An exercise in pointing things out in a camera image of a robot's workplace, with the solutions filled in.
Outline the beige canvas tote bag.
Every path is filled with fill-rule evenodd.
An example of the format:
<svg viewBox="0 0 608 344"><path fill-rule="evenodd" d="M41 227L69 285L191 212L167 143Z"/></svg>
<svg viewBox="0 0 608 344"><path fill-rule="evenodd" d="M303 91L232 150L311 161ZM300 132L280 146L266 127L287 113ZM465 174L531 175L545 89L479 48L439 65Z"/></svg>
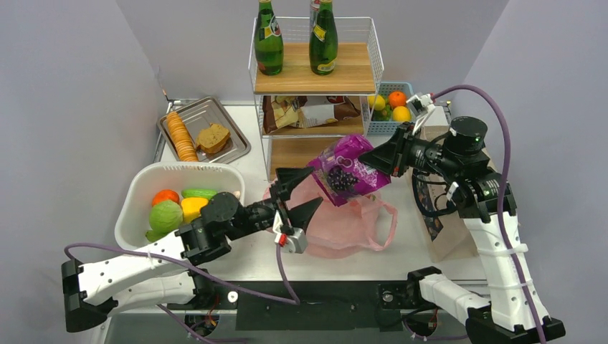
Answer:
<svg viewBox="0 0 608 344"><path fill-rule="evenodd" d="M447 200L447 190L461 175L452 163L442 162L447 126L431 126L420 133L422 161L431 166L411 173L414 200L420 210L422 235L434 263L478 255L471 233L459 217L457 207Z"/></svg>

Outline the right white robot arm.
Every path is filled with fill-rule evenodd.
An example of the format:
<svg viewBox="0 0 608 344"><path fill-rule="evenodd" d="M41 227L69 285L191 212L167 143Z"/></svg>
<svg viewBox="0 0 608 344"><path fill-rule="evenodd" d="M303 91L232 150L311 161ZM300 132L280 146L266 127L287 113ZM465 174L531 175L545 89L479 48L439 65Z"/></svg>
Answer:
<svg viewBox="0 0 608 344"><path fill-rule="evenodd" d="M481 297L429 267L409 273L406 299L414 307L431 303L448 312L465 326L471 343L562 338L564 324L549 315L529 274L513 194L484 153L487 130L477 118L459 117L444 134L427 141L404 123L387 142L360 157L394 177L412 169L443 178L447 199L473 238L490 291L489 297Z"/></svg>

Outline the pink plastic grocery bag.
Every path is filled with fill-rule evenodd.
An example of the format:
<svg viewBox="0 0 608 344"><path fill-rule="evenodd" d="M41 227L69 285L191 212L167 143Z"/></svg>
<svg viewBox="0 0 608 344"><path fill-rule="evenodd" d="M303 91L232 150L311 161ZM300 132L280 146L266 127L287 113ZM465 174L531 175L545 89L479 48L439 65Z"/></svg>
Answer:
<svg viewBox="0 0 608 344"><path fill-rule="evenodd" d="M307 177L291 193L290 208L321 197L310 221L306 238L306 254L325 259L343 259L368 249L382 251L392 242L398 222L398 210L370 193L334 206L312 176Z"/></svg>

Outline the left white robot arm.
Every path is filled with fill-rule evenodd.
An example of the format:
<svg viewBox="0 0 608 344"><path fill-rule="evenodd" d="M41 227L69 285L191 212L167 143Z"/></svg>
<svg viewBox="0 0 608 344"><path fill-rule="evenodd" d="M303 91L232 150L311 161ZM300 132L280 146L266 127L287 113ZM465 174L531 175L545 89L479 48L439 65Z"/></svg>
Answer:
<svg viewBox="0 0 608 344"><path fill-rule="evenodd" d="M199 215L165 237L135 250L83 263L70 257L61 266L65 327L70 333L95 328L109 317L149 305L189 304L204 308L220 279L202 265L230 253L231 243L271 230L279 252L303 253L306 231L322 198L289 207L294 189L313 169L279 168L270 195L248 206L230 192L213 196Z"/></svg>

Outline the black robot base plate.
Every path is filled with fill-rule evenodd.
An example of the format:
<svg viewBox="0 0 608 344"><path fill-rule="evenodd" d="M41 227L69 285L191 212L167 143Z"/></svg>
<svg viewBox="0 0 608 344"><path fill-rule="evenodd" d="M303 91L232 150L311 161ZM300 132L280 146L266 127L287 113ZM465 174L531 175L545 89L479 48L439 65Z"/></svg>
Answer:
<svg viewBox="0 0 608 344"><path fill-rule="evenodd" d="M237 330L402 330L402 320L431 304L404 281L300 281L292 282L299 305L237 293L218 287L210 300L217 310L236 312Z"/></svg>

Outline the purple snack packet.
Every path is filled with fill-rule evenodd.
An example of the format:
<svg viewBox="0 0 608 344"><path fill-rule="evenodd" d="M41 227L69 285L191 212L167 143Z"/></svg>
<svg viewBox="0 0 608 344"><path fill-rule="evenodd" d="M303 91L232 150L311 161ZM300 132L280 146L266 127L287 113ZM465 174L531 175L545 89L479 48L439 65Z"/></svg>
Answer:
<svg viewBox="0 0 608 344"><path fill-rule="evenodd" d="M308 165L313 178L334 206L371 194L391 183L391 176L360 162L373 149L366 137L351 134L325 148Z"/></svg>

